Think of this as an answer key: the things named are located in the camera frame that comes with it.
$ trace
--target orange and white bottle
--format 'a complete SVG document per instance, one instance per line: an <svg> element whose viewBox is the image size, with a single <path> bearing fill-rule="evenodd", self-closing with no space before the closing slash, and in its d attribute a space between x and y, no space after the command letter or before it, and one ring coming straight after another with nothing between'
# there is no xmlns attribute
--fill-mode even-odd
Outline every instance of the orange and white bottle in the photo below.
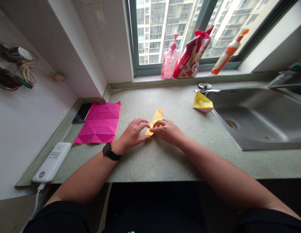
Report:
<svg viewBox="0 0 301 233"><path fill-rule="evenodd" d="M217 63L211 70L210 75L218 75L218 73L224 68L226 63L231 59L232 55L234 55L234 53L240 47L240 41L248 32L249 29L244 30L244 32L240 36L238 36L236 40L234 40L228 45L225 52L221 55L221 57L218 59Z"/></svg>

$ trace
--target person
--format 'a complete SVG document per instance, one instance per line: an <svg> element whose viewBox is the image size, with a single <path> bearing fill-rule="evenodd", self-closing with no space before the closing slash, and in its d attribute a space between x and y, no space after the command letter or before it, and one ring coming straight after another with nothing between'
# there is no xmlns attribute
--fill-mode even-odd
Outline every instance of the person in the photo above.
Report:
<svg viewBox="0 0 301 233"><path fill-rule="evenodd" d="M111 143L111 150L122 155L150 139L150 136L140 136L145 127L150 128L147 120L133 120L120 138ZM157 121L150 131L178 147L209 186L238 210L235 232L301 232L299 215L250 175L186 137L171 120ZM117 161L102 151L98 153L58 188L23 232L89 232L84 206L100 192L116 164ZM197 218L183 212L151 206L149 211L142 207L125 210L103 232L206 232L206 229Z"/></svg>

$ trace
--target pink soap bottle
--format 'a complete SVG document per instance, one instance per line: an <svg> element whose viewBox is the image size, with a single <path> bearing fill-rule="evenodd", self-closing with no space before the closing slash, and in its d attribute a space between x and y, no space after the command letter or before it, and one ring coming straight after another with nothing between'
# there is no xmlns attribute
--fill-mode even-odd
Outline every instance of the pink soap bottle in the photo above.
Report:
<svg viewBox="0 0 301 233"><path fill-rule="evenodd" d="M171 44L169 51L165 52L163 55L163 63L161 67L161 78L162 79L171 79L176 63L179 59L180 52L176 50L177 43L176 38L179 36L179 33L174 33L174 43Z"/></svg>

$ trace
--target black watch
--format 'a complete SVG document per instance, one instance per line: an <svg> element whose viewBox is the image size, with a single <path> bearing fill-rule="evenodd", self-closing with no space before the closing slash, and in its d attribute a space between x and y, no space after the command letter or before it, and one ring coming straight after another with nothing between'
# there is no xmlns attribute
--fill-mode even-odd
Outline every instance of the black watch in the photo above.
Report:
<svg viewBox="0 0 301 233"><path fill-rule="evenodd" d="M117 155L111 150L111 144L110 142L106 144L103 148L104 155L108 156L110 159L114 161L118 161L121 158L121 155Z"/></svg>

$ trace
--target white power bank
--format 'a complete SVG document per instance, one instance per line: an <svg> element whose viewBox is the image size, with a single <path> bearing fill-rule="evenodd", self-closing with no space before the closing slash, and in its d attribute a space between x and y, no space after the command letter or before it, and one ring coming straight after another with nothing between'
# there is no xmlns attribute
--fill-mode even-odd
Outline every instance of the white power bank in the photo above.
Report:
<svg viewBox="0 0 301 233"><path fill-rule="evenodd" d="M71 147L72 144L68 142L57 143L37 173L34 175L32 181L38 183L51 182Z"/></svg>

